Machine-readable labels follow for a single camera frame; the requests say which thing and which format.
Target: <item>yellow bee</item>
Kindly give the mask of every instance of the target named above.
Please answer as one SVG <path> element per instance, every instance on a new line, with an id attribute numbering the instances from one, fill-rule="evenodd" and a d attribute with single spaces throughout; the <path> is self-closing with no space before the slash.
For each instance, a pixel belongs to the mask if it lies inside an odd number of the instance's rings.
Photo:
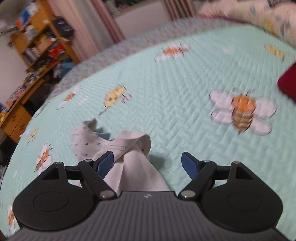
<path id="1" fill-rule="evenodd" d="M 276 112 L 273 101 L 264 97 L 251 98 L 248 95 L 233 96 L 226 91 L 212 90 L 211 102 L 218 108 L 211 119 L 221 125 L 233 124 L 235 129 L 245 132 L 250 128 L 257 135 L 267 135 L 272 126 L 266 121 Z"/>
<path id="2" fill-rule="evenodd" d="M 265 20 L 264 22 L 265 29 L 270 32 L 272 35 L 277 36 L 276 30 L 271 21 Z"/>
<path id="3" fill-rule="evenodd" d="M 64 101 L 71 100 L 71 99 L 74 97 L 74 95 L 75 95 L 75 93 L 71 92 L 70 94 L 68 94 L 68 95 L 65 97 Z"/>
<path id="4" fill-rule="evenodd" d="M 279 50 L 278 48 L 273 47 L 271 45 L 265 45 L 264 48 L 265 48 L 266 52 L 271 53 L 278 58 L 281 58 L 282 61 L 285 59 L 285 54 L 281 50 Z"/>
<path id="5" fill-rule="evenodd" d="M 29 144 L 30 141 L 33 141 L 33 140 L 35 139 L 35 136 L 36 136 L 36 133 L 37 133 L 37 132 L 38 132 L 38 128 L 36 128 L 36 129 L 31 133 L 27 145 Z"/>
<path id="6" fill-rule="evenodd" d="M 12 205 L 9 205 L 7 212 L 8 212 L 9 231 L 10 231 L 10 234 L 14 234 L 15 233 L 15 215 L 12 211 Z"/>
<path id="7" fill-rule="evenodd" d="M 113 106 L 123 96 L 125 91 L 126 91 L 126 88 L 121 85 L 115 88 L 114 90 L 110 91 L 105 97 L 104 106 L 105 107 Z"/>
<path id="8" fill-rule="evenodd" d="M 154 61 L 158 62 L 160 60 L 165 60 L 173 57 L 174 59 L 180 56 L 183 56 L 184 53 L 188 52 L 189 46 L 178 44 L 171 44 L 167 48 L 163 49 L 162 53 L 157 56 Z"/>
<path id="9" fill-rule="evenodd" d="M 36 159 L 36 168 L 35 171 L 40 175 L 44 169 L 46 169 L 52 162 L 52 157 L 49 155 L 49 151 L 53 148 L 50 148 L 50 145 L 45 144 L 41 149 L 40 156 Z"/>

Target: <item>pillow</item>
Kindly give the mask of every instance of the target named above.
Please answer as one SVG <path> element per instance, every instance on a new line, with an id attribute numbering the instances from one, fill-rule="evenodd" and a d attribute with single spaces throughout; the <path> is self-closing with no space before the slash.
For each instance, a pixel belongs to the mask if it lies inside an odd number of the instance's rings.
<path id="1" fill-rule="evenodd" d="M 296 46 L 296 4 L 279 3 L 269 6 L 269 0 L 219 0 L 206 2 L 198 14 L 204 18 L 221 17 L 259 26 Z"/>

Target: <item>circular cap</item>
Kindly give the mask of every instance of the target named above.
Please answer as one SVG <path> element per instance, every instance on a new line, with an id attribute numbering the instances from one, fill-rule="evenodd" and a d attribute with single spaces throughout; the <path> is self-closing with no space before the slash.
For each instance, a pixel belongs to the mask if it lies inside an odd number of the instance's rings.
<path id="1" fill-rule="evenodd" d="M 68 197 L 60 192 L 46 192 L 38 195 L 34 199 L 36 208 L 46 212 L 62 209 L 68 203 Z"/>
<path id="2" fill-rule="evenodd" d="M 105 190 L 100 192 L 100 196 L 103 198 L 111 198 L 115 195 L 115 193 L 111 190 Z"/>
<path id="3" fill-rule="evenodd" d="M 181 192 L 181 195 L 185 198 L 190 198 L 195 196 L 195 192 L 191 190 L 184 190 Z"/>
<path id="4" fill-rule="evenodd" d="M 93 206 L 93 198 L 85 189 L 40 178 L 16 197 L 13 211 L 17 222 L 23 227 L 57 231 L 83 221 Z"/>
<path id="5" fill-rule="evenodd" d="M 260 207 L 261 198 L 251 192 L 235 192 L 228 196 L 228 204 L 239 211 L 253 211 Z"/>

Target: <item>wooden desk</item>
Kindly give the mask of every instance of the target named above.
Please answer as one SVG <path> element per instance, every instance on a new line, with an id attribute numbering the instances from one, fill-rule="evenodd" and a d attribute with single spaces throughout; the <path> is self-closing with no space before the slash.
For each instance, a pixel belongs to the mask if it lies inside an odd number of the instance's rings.
<path id="1" fill-rule="evenodd" d="M 23 107 L 32 94 L 44 82 L 42 77 L 37 78 L 20 96 L 19 99 L 10 108 L 5 115 L 3 121 L 0 123 L 0 128 L 4 130 L 5 134 L 9 136 L 15 143 L 20 140 L 20 135 L 25 132 L 25 129 L 32 118 L 32 116 Z"/>

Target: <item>white cloth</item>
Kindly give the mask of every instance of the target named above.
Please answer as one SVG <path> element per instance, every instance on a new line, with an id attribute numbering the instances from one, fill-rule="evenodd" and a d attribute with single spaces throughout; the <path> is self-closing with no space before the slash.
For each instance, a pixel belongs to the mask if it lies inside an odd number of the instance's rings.
<path id="1" fill-rule="evenodd" d="M 121 191 L 169 191 L 159 172 L 149 162 L 150 137 L 145 133 L 121 131 L 113 141 L 94 132 L 96 121 L 82 122 L 72 132 L 72 150 L 78 161 L 97 160 L 107 151 L 114 154 L 113 168 L 104 181 L 119 195 Z"/>

